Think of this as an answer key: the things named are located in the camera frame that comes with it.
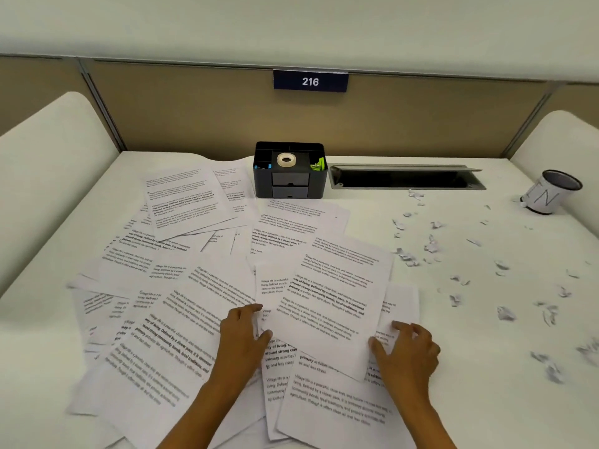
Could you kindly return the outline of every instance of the person's left hand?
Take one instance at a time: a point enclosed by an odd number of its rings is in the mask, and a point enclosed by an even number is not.
[[[272,331],[265,331],[256,340],[251,317],[262,304],[248,304],[229,311],[221,321],[221,342],[209,383],[226,392],[234,401],[260,366]]]

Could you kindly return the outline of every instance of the desk organizer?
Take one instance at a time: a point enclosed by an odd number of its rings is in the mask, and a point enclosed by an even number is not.
[[[291,153],[295,158],[283,156]],[[325,147],[321,143],[258,142],[254,152],[254,184],[258,198],[319,199],[325,191]]]

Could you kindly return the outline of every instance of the cubicle partition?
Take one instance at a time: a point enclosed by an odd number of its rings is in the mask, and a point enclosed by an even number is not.
[[[328,154],[510,157],[544,114],[599,126],[599,86],[349,71],[346,93],[273,89],[272,69],[76,57],[0,57],[0,134],[67,91],[119,149],[251,155],[258,141]]]

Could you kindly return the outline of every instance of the tape roll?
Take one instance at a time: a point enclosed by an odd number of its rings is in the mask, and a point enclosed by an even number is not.
[[[281,167],[293,167],[295,165],[295,154],[282,152],[277,156],[277,164]]]

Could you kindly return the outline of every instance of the pile of papers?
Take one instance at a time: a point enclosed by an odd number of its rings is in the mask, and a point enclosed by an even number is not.
[[[417,289],[389,282],[393,255],[344,236],[349,211],[265,200],[244,161],[198,157],[145,179],[145,204],[69,283],[87,372],[68,412],[96,416],[97,447],[154,449],[212,371],[229,309],[264,305],[266,354],[210,448],[414,443],[368,338],[417,322]]]

